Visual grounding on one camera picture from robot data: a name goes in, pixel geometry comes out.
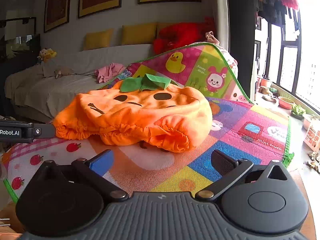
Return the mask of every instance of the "yellow duck print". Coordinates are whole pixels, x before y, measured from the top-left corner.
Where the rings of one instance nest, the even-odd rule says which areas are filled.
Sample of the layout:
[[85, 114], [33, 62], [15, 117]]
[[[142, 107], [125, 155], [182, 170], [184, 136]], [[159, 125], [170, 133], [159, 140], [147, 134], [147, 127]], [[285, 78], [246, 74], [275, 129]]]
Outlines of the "yellow duck print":
[[165, 64], [166, 69], [175, 74], [182, 72], [186, 68], [186, 65], [181, 63], [182, 59], [183, 54], [181, 52], [173, 53]]

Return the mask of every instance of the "red apple print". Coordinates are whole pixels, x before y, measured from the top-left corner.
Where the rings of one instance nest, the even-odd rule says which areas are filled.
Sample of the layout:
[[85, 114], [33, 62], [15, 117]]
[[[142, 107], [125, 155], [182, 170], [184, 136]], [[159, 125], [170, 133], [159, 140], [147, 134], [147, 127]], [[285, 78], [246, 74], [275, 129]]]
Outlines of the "red apple print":
[[19, 189], [23, 185], [24, 179], [21, 179], [20, 177], [16, 177], [13, 179], [11, 183], [11, 187], [16, 190]]
[[40, 156], [39, 154], [33, 155], [30, 159], [31, 165], [38, 165], [40, 162], [43, 161], [43, 156]]
[[67, 146], [67, 151], [68, 152], [75, 152], [77, 149], [81, 148], [81, 143], [79, 144], [76, 144], [76, 143], [70, 143], [68, 146]]

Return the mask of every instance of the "yellow pillow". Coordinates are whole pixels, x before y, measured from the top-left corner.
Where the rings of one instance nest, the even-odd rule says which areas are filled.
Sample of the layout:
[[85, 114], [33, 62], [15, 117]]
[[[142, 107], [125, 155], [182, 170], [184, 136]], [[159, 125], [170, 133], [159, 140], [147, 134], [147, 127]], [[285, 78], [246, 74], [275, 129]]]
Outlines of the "yellow pillow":
[[152, 44], [156, 38], [156, 23], [122, 26], [122, 45]]
[[170, 25], [173, 25], [175, 23], [158, 23], [157, 24], [157, 38], [159, 37], [159, 31], [161, 31], [161, 29], [168, 27]]
[[108, 29], [97, 33], [87, 33], [84, 38], [83, 50], [109, 47], [112, 34], [113, 29]]

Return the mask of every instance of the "orange fabric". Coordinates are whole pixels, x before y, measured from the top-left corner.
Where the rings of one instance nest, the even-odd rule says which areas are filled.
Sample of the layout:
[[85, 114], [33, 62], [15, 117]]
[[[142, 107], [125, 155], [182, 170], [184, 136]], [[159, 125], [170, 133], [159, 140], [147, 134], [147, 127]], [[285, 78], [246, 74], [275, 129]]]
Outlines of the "orange fabric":
[[[121, 93], [121, 83], [78, 94], [54, 119], [56, 136], [81, 140], [99, 134], [107, 145], [143, 140], [171, 152], [184, 152], [200, 145], [208, 135], [212, 112], [198, 90], [169, 84], [165, 90]], [[171, 98], [156, 100], [158, 93]]]

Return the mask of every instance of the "green mat border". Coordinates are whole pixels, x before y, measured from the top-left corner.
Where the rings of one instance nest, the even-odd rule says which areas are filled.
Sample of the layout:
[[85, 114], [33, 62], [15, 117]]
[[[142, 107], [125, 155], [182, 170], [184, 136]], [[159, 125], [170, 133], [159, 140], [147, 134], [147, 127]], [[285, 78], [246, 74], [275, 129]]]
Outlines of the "green mat border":
[[[168, 52], [172, 52], [172, 51], [176, 51], [178, 49], [185, 49], [185, 48], [191, 48], [191, 47], [195, 47], [195, 46], [203, 46], [203, 45], [209, 45], [209, 46], [212, 46], [214, 47], [214, 49], [218, 52], [219, 56], [223, 59], [226, 67], [228, 68], [229, 72], [231, 73], [234, 81], [236, 82], [236, 84], [238, 85], [240, 91], [243, 93], [244, 97], [248, 100], [249, 103], [255, 105], [255, 103], [253, 103], [247, 96], [247, 94], [244, 92], [243, 88], [241, 87], [239, 81], [237, 80], [235, 74], [233, 73], [233, 71], [231, 70], [229, 64], [227, 63], [226, 59], [224, 58], [224, 56], [222, 55], [221, 51], [212, 43], [209, 43], [209, 42], [200, 42], [200, 43], [196, 43], [196, 44], [191, 44], [191, 45], [188, 45], [188, 46], [184, 46], [184, 47], [180, 47], [180, 48], [177, 48], [177, 49], [172, 49], [172, 50], [169, 50], [169, 51], [166, 51], [164, 53], [161, 53], [161, 54], [158, 54], [156, 56], [153, 56], [153, 57], [149, 57], [149, 58], [146, 58], [144, 60], [139, 60], [139, 61], [136, 61], [136, 62], [133, 62], [131, 64], [134, 64], [134, 63], [138, 63], [138, 62], [143, 62], [143, 61], [146, 61], [146, 60], [149, 60], [149, 59], [153, 59], [155, 57], [159, 57], [161, 55], [164, 55]], [[103, 85], [101, 88], [107, 86], [108, 84], [110, 84], [113, 80], [115, 80], [119, 75], [115, 76], [112, 80], [110, 80], [107, 84]], [[284, 150], [284, 156], [282, 158], [282, 163], [283, 165], [287, 168], [288, 165], [290, 164], [291, 160], [293, 159], [293, 156], [292, 154], [289, 154], [289, 150], [290, 150], [290, 141], [291, 141], [291, 120], [290, 120], [290, 117], [289, 117], [289, 122], [288, 122], [288, 131], [287, 131], [287, 140], [286, 140], [286, 143], [285, 143], [285, 150]], [[12, 201], [17, 203], [18, 201], [18, 196], [16, 195], [16, 193], [14, 192], [14, 190], [12, 189], [8, 179], [5, 179], [4, 181], [4, 186], [6, 187], [10, 197], [12, 198]]]

